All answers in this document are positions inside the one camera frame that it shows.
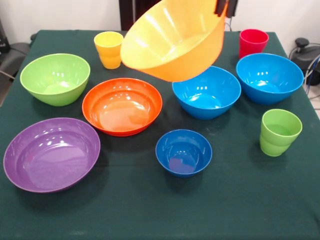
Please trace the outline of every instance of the blue bowl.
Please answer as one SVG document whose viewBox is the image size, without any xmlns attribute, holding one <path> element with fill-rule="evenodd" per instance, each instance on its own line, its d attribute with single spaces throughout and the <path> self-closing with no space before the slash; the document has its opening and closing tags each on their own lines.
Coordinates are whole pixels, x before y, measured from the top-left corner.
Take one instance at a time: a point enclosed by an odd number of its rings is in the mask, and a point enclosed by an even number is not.
<svg viewBox="0 0 320 240">
<path fill-rule="evenodd" d="M 214 119 L 225 113 L 241 94 L 237 78 L 216 66 L 190 80 L 174 82 L 172 89 L 181 107 L 201 120 Z"/>
<path fill-rule="evenodd" d="M 244 93 L 262 105 L 288 98 L 304 82 L 304 74 L 295 63 L 268 53 L 243 57 L 236 65 L 236 73 Z"/>
<path fill-rule="evenodd" d="M 155 146 L 159 163 L 169 173 L 191 177 L 205 169 L 212 158 L 212 148 L 201 134 L 185 129 L 167 132 Z"/>
</svg>

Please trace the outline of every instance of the plastic bowl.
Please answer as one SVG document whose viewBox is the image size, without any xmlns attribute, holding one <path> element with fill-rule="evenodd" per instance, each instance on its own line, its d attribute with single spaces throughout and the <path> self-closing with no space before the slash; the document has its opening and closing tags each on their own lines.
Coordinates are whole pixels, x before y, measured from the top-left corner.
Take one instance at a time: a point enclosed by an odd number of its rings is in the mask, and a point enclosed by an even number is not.
<svg viewBox="0 0 320 240">
<path fill-rule="evenodd" d="M 295 63 L 269 53 L 243 57 L 236 65 L 236 72 L 244 93 L 262 105 L 288 98 L 304 82 L 304 74 Z"/>
<path fill-rule="evenodd" d="M 82 57 L 57 53 L 30 62 L 22 70 L 20 82 L 38 100 L 65 106 L 79 98 L 89 75 L 90 66 Z"/>
<path fill-rule="evenodd" d="M 191 177 L 205 169 L 212 158 L 212 147 L 201 134 L 185 129 L 167 132 L 155 146 L 159 163 L 169 173 Z"/>
<path fill-rule="evenodd" d="M 27 127 L 11 141 L 4 153 L 4 172 L 23 190 L 58 192 L 85 177 L 99 152 L 98 134 L 89 124 L 51 118 Z"/>
<path fill-rule="evenodd" d="M 92 88 L 84 97 L 85 119 L 100 131 L 117 137 L 138 134 L 160 114 L 162 98 L 151 84 L 134 78 L 115 78 Z"/>
<path fill-rule="evenodd" d="M 142 15 L 125 35 L 121 60 L 168 82 L 203 73 L 224 42 L 227 4 L 220 17 L 217 0 L 162 0 Z"/>
<path fill-rule="evenodd" d="M 211 66 L 193 79 L 174 82 L 181 107 L 196 119 L 208 120 L 225 113 L 241 94 L 239 81 L 230 72 Z"/>
</svg>

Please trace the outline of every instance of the green tablecloth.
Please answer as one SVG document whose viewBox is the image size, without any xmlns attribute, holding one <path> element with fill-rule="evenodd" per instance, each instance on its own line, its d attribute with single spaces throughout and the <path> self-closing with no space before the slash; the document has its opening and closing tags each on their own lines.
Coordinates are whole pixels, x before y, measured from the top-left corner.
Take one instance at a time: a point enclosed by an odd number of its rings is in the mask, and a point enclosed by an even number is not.
<svg viewBox="0 0 320 240">
<path fill-rule="evenodd" d="M 76 54 L 91 66 L 89 82 L 75 103 L 52 107 L 24 90 L 18 74 L 0 108 L 1 156 L 13 137 L 31 124 L 55 117 L 85 120 L 84 95 L 108 79 L 131 77 L 153 84 L 163 98 L 162 112 L 138 135 L 118 138 L 99 133 L 96 165 L 68 190 L 26 192 L 12 185 L 1 168 L 1 240 L 320 238 L 320 122 L 302 88 L 273 106 L 254 104 L 242 94 L 227 113 L 196 120 L 180 108 L 170 83 L 123 65 L 104 69 L 93 43 L 97 33 L 38 33 L 21 68 L 46 54 Z M 285 56 L 276 34 L 269 36 L 265 51 Z M 238 32 L 226 32 L 223 51 L 214 63 L 233 74 L 238 37 Z M 303 123 L 298 139 L 276 158 L 259 148 L 261 117 L 271 108 L 290 110 Z M 203 134 L 213 148 L 208 168 L 188 179 L 165 172 L 155 156 L 160 136 L 181 128 Z"/>
</svg>

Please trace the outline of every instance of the green bowl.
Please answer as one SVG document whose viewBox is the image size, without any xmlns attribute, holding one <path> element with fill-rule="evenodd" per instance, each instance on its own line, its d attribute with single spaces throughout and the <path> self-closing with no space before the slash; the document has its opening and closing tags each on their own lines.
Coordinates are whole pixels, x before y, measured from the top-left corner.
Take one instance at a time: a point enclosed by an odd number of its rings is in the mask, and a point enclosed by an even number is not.
<svg viewBox="0 0 320 240">
<path fill-rule="evenodd" d="M 84 91 L 90 65 L 82 57 L 68 53 L 45 55 L 22 70 L 22 86 L 38 100 L 52 105 L 73 103 Z"/>
</svg>

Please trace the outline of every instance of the white wall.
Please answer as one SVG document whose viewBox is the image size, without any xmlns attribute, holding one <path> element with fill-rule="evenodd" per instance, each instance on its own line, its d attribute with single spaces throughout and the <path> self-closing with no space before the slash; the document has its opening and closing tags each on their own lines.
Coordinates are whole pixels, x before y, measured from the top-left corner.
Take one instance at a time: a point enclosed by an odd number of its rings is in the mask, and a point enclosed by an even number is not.
<svg viewBox="0 0 320 240">
<path fill-rule="evenodd" d="M 288 54 L 295 39 L 320 43 L 320 0 L 238 0 L 232 30 L 257 28 L 276 32 Z"/>
<path fill-rule="evenodd" d="M 41 29 L 121 29 L 118 0 L 0 0 L 0 18 L 10 44 Z"/>
<path fill-rule="evenodd" d="M 320 43 L 319 10 L 320 0 L 238 0 L 232 28 L 276 32 L 289 53 L 298 37 Z M 118 0 L 0 0 L 0 18 L 11 44 L 40 29 L 121 29 Z"/>
</svg>

